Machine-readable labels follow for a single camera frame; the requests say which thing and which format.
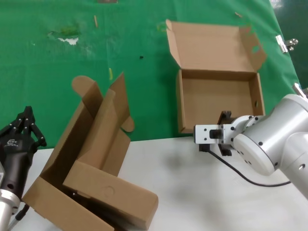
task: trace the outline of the cardboard box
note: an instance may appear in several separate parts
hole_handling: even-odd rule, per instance
[[[134,129],[124,75],[104,99],[85,76],[73,89],[82,102],[23,201],[64,231],[114,230],[104,213],[147,230],[157,195],[117,177],[130,143],[122,129]]]
[[[222,111],[232,117],[264,115],[260,77],[266,59],[250,27],[178,23],[167,20],[177,76],[179,131],[216,124]]]

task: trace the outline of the green cloth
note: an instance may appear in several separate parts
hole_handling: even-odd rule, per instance
[[[267,112],[298,81],[289,54],[276,42],[281,31],[269,0],[5,0],[0,3],[0,127],[31,105],[48,147],[54,147],[80,102],[72,79],[89,76],[105,93],[124,71],[136,125],[131,140],[179,136],[179,68],[169,53],[166,19],[251,24],[268,54],[260,70]],[[74,46],[58,38],[79,40]]]

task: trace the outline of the cardboard flap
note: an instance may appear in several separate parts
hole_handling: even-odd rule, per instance
[[[84,105],[94,118],[103,101],[97,82],[87,76],[77,76],[73,79],[72,87],[80,95]]]
[[[114,105],[115,95],[114,91],[108,90],[78,156],[81,162],[98,169],[103,167],[120,129]]]
[[[63,185],[84,193],[121,217],[147,230],[158,207],[153,192],[76,161]]]
[[[121,127],[127,132],[133,131],[135,128],[135,124],[129,112],[125,78],[123,72],[110,86],[110,89],[113,90],[116,95],[114,98],[115,110],[119,117],[119,123],[121,124]]]
[[[31,188],[27,191],[23,197],[23,201],[61,230],[114,230],[108,223],[40,177],[35,180]]]
[[[258,71],[266,60],[264,52],[257,35],[251,31],[250,26],[239,28],[242,44],[246,51],[246,55],[255,71]]]
[[[243,35],[247,29],[170,20],[166,24],[170,52],[181,69],[256,72],[265,61],[261,47],[257,53],[248,52],[257,37]]]

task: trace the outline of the hole in cardboard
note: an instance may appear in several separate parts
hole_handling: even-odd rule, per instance
[[[254,46],[252,48],[252,53],[257,53],[259,51],[260,47],[259,46]]]

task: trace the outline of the debris on cloth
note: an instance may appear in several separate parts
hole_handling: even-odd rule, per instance
[[[237,13],[237,12],[235,12],[235,14],[236,14],[237,16],[239,16],[240,18],[243,17],[241,14],[239,14],[239,13]]]

